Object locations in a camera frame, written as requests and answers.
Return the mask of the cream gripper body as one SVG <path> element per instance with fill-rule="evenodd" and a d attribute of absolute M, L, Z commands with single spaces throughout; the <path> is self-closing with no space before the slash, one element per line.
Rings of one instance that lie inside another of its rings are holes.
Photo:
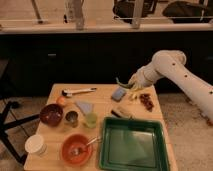
<path fill-rule="evenodd" d="M 138 82 L 136 75 L 133 74 L 128 81 L 129 84 L 132 84 L 131 90 L 137 91 L 142 89 L 142 85 Z"/>

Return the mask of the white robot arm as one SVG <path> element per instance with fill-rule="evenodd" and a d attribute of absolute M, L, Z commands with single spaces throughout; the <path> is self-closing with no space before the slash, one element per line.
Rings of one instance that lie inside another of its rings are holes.
<path fill-rule="evenodd" d="M 160 50 L 149 64 L 139 68 L 130 78 L 133 87 L 145 88 L 166 77 L 175 83 L 213 122 L 213 86 L 191 73 L 186 67 L 186 55 L 179 50 Z"/>

